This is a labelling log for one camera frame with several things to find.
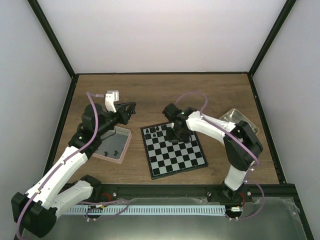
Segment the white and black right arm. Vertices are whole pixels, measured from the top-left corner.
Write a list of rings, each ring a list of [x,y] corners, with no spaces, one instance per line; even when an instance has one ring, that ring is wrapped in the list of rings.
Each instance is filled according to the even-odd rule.
[[[170,127],[167,138],[172,143],[188,143],[191,132],[202,133],[219,141],[224,147],[230,168],[221,184],[221,194],[229,202],[240,196],[241,187],[248,171],[259,163],[258,157],[263,146],[248,122],[223,121],[188,107],[179,109],[173,103],[167,105],[162,114]]]

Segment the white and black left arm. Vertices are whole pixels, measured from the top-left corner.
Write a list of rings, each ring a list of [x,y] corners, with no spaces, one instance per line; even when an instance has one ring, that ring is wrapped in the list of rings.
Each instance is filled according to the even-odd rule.
[[[85,107],[82,122],[59,160],[26,193],[17,192],[12,197],[13,219],[19,228],[42,238],[68,209],[81,201],[97,202],[101,198],[100,181],[89,175],[65,191],[62,188],[102,144],[104,134],[118,124],[128,124],[135,108],[135,102],[120,103],[107,111],[97,103]]]

